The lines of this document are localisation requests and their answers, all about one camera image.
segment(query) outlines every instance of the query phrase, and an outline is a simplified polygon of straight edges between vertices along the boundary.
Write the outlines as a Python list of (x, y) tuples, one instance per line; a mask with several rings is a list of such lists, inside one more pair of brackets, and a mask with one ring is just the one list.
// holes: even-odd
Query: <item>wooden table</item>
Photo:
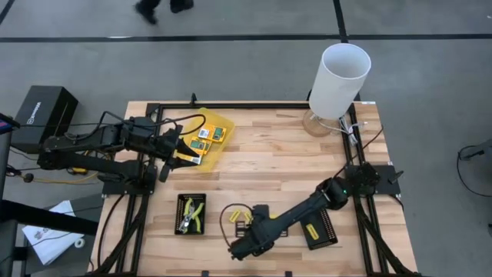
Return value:
[[(147, 104), (129, 102), (126, 117), (145, 115)], [(373, 102), (356, 102), (355, 108), (358, 121), (368, 122), (361, 130), (365, 143), (381, 129), (377, 106)], [(177, 118), (195, 111), (167, 109), (164, 117)], [(364, 275), (361, 243), (351, 200), (339, 211), (328, 211), (338, 244), (310, 251), (301, 226), (296, 224), (289, 228), (289, 236), (278, 239), (269, 252), (259, 257), (250, 256), (243, 262), (231, 260), (218, 224), (219, 213), (227, 204), (269, 204), (271, 213), (281, 214), (306, 199), (317, 184), (331, 177), (346, 160), (340, 133), (315, 138), (303, 130), (301, 120), (305, 110), (215, 111), (236, 124), (234, 136), (213, 172), (203, 173), (194, 168), (177, 169), (169, 175), (166, 183), (156, 184), (148, 206), (138, 274), (196, 276), (208, 270), (212, 276), (282, 276), (286, 271), (292, 271), (297, 276)], [(365, 156), (373, 165), (390, 161), (384, 134), (365, 149)], [(117, 160), (125, 159), (136, 159), (136, 153), (118, 154)], [(180, 193), (207, 194), (204, 235), (174, 235), (176, 198)], [(105, 200), (100, 222), (106, 220), (116, 198), (113, 195)], [(416, 271), (401, 207), (386, 195), (376, 195), (374, 199), (382, 236), (404, 265)], [(102, 248), (103, 260), (121, 238), (127, 202), (128, 197), (125, 196), (110, 219)], [(224, 214), (224, 229), (230, 241), (234, 240), (234, 224), (228, 218), (233, 211), (228, 210)], [(132, 240), (128, 244), (126, 270), (130, 268), (133, 245)], [(378, 271), (372, 239), (370, 245), (374, 270)], [(97, 248), (96, 243), (92, 253), (93, 263), (96, 261)]]

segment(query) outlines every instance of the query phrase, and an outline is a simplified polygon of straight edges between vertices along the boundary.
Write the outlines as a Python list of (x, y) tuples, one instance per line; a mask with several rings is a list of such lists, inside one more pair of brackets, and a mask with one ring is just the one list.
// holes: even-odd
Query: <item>black tray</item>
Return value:
[[(188, 226), (188, 231), (183, 234), (179, 231), (179, 225), (183, 220), (183, 212), (185, 212), (185, 205), (189, 198), (193, 199), (194, 206), (197, 208), (200, 203), (204, 203), (200, 214), (198, 215), (201, 223), (201, 233), (197, 232), (196, 221), (191, 220)], [(175, 235), (203, 235), (205, 234), (205, 209), (207, 208), (207, 195), (204, 193), (197, 194), (180, 194), (178, 195), (178, 204), (176, 207), (176, 223), (175, 223)]]
[[(307, 246), (310, 250), (319, 249), (338, 242), (337, 235), (331, 224), (330, 217), (325, 209), (320, 212), (313, 212), (303, 217), (300, 220), (304, 237), (306, 238)], [(306, 229), (306, 225), (312, 224), (319, 239), (314, 240), (311, 234)]]

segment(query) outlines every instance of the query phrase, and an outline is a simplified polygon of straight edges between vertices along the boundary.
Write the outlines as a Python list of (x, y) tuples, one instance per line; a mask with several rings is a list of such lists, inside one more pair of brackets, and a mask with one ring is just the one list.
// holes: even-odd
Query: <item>black shoe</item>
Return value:
[(193, 8), (193, 0), (171, 0), (169, 3), (172, 13), (179, 13), (187, 9)]
[(145, 19), (145, 21), (148, 22), (149, 24), (152, 24), (152, 25), (157, 24), (157, 19), (154, 16), (153, 10), (150, 10), (150, 11), (146, 10), (146, 9), (142, 8), (140, 3), (137, 3), (137, 4), (135, 4), (135, 11), (137, 11), (137, 13), (139, 13)]

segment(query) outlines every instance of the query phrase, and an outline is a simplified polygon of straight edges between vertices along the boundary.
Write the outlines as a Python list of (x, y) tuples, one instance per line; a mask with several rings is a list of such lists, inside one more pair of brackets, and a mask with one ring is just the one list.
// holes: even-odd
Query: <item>gray floor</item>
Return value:
[[(143, 24), (132, 0), (16, 0), (0, 37), (337, 33), (331, 1), (195, 0), (161, 24)], [(490, 0), (342, 0), (349, 34), (492, 33)], [(75, 121), (129, 100), (305, 98), (326, 42), (120, 42), (0, 44), (0, 110), (15, 114), (31, 85), (63, 85), (80, 101)], [(373, 69), (361, 92), (378, 103), (391, 158), (405, 171), (405, 216), (419, 270), (489, 276), (492, 201), (471, 195), (457, 150), (492, 138), (492, 40), (353, 42)], [(33, 162), (12, 155), (16, 167)], [(487, 161), (461, 164), (473, 189), (492, 195)], [(65, 178), (64, 172), (36, 172)], [(5, 197), (38, 207), (98, 193), (100, 185), (33, 185), (9, 179)], [(39, 275), (67, 275), (78, 267)]]

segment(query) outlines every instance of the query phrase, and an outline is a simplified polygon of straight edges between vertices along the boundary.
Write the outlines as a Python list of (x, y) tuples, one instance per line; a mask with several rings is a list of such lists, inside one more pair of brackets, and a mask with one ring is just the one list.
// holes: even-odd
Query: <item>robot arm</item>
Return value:
[[(233, 259), (242, 260), (248, 255), (259, 256), (274, 246), (275, 240), (280, 238), (282, 230), (300, 221), (304, 216), (320, 209), (338, 210), (347, 204), (352, 194), (360, 195), (374, 191), (380, 176), (374, 168), (366, 163), (358, 167), (357, 171), (349, 176), (348, 181), (340, 177), (324, 180), (314, 193), (292, 209), (284, 212), (276, 219), (270, 219), (268, 205), (253, 207), (253, 221), (244, 237), (231, 243), (229, 252)], [(373, 237), (376, 246), (386, 256), (388, 262), (398, 275), (421, 276), (418, 272), (407, 269), (387, 246), (381, 235), (372, 226), (370, 219), (364, 212), (362, 204), (356, 203), (355, 212), (369, 234)], [(392, 276), (393, 274), (374, 273), (374, 276)]]
[(149, 118), (137, 117), (97, 128), (89, 134), (50, 137), (42, 145), (38, 165), (45, 170), (79, 167), (139, 180), (145, 173), (141, 161), (115, 162), (77, 153), (93, 150), (112, 155), (125, 149), (165, 161), (159, 176), (159, 180), (164, 182), (171, 170), (196, 165), (173, 157), (175, 150), (198, 157), (179, 138), (182, 129), (181, 125), (176, 125), (175, 129), (170, 128), (165, 134), (154, 136), (155, 123)]
[(270, 219), (268, 205), (253, 207), (253, 221), (244, 237), (231, 243), (229, 252), (233, 259), (242, 260), (248, 255), (259, 256), (274, 246), (283, 230), (306, 215), (320, 209), (340, 209), (347, 204), (347, 189), (342, 178), (329, 178), (316, 187), (313, 194), (276, 219)]

